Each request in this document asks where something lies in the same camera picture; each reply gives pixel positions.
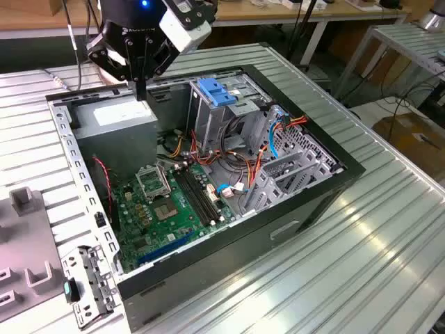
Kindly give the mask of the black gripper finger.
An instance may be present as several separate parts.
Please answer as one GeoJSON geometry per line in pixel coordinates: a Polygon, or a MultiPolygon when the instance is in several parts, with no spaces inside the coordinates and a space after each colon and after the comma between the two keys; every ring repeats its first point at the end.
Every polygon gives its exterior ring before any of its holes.
{"type": "Polygon", "coordinates": [[[105,38],[98,34],[86,46],[88,58],[118,81],[127,81],[128,86],[138,101],[142,100],[142,81],[137,61],[130,55],[124,59],[124,65],[111,58],[105,38]]]}
{"type": "Polygon", "coordinates": [[[179,51],[165,36],[147,35],[145,38],[143,78],[141,79],[141,100],[147,98],[147,81],[153,76],[163,74],[170,64],[178,57],[179,51]]]}

